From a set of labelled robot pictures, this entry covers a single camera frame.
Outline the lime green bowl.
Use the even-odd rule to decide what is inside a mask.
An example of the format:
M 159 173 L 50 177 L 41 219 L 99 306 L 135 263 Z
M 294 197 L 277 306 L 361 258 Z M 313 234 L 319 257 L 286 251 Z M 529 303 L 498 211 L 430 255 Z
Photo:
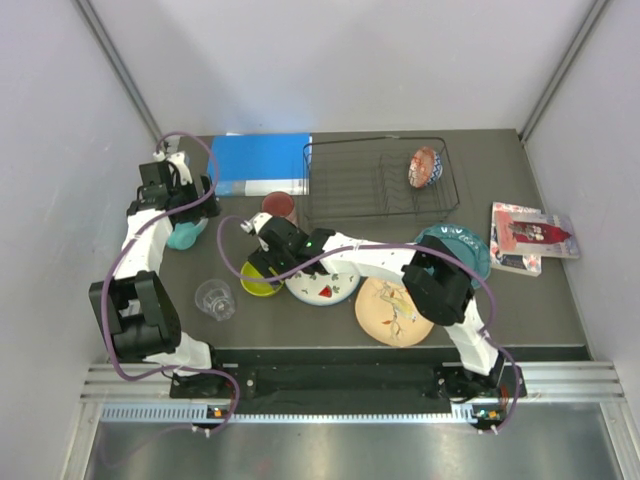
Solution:
M 248 277 L 248 280 L 245 280 L 245 279 L 240 280 L 242 288 L 247 293 L 256 297 L 267 298 L 267 297 L 274 296 L 284 286 L 282 282 L 275 282 L 275 283 L 261 282 L 262 275 L 248 261 L 246 261 L 243 264 L 240 273 L 243 276 Z

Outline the red translucent mug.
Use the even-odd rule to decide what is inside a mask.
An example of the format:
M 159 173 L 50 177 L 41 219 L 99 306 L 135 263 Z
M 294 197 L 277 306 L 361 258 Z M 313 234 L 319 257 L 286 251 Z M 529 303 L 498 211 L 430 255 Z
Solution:
M 294 225 L 298 225 L 298 216 L 294 198 L 283 191 L 266 195 L 261 204 L 261 211 L 274 217 L 282 217 Z

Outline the white watermelon plate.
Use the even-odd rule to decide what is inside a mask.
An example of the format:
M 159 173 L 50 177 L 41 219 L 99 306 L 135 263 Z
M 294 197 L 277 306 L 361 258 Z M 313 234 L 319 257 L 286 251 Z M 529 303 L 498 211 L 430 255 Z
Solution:
M 359 286 L 357 274 L 295 273 L 285 281 L 289 292 L 299 301 L 312 306 L 331 306 L 346 300 Z

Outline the peach bird plate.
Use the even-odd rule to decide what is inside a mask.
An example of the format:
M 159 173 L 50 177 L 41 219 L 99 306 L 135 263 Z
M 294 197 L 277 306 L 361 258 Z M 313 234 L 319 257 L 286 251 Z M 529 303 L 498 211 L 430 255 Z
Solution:
M 415 307 L 400 285 L 367 278 L 355 300 L 360 327 L 375 340 L 392 347 L 410 347 L 423 341 L 434 328 Z

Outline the orange blue patterned bowl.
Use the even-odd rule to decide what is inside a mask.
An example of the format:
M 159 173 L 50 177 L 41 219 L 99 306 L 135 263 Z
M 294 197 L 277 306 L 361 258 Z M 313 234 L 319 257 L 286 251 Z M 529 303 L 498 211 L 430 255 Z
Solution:
M 440 154 L 431 147 L 421 147 L 409 164 L 409 184 L 416 189 L 432 185 L 441 177 L 442 171 Z

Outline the teal embossed plate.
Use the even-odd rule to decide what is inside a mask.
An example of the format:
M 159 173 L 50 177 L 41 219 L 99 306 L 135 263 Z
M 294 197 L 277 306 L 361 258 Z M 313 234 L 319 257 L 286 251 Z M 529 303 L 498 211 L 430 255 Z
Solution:
M 425 236 L 433 236 L 462 263 L 471 267 L 484 281 L 490 275 L 490 251 L 484 241 L 470 229 L 456 224 L 436 224 L 422 230 L 414 239 L 419 243 Z

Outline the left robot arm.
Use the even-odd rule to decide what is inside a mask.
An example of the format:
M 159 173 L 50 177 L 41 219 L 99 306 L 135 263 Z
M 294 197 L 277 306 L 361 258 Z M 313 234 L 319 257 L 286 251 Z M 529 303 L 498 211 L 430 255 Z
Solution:
M 173 214 L 199 195 L 186 153 L 156 153 L 139 167 L 142 184 L 126 211 L 121 255 L 106 281 L 93 283 L 89 300 L 110 354 L 120 363 L 152 362 L 171 367 L 205 396 L 226 387 L 225 370 L 213 363 L 212 348 L 184 333 L 159 271 L 167 249 L 196 243 L 208 220 L 220 214 L 208 175 L 201 177 L 207 200 Z

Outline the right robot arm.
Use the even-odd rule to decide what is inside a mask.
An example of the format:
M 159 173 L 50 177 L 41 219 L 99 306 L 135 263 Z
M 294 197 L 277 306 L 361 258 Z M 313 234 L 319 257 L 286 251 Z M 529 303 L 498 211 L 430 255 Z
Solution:
M 487 396 L 502 385 L 505 356 L 489 337 L 472 287 L 473 279 L 486 283 L 439 239 L 380 243 L 322 228 L 307 234 L 287 219 L 264 212 L 243 220 L 241 228 L 259 242 L 249 263 L 270 282 L 303 272 L 358 275 L 404 286 L 418 313 L 448 334 L 469 388 Z

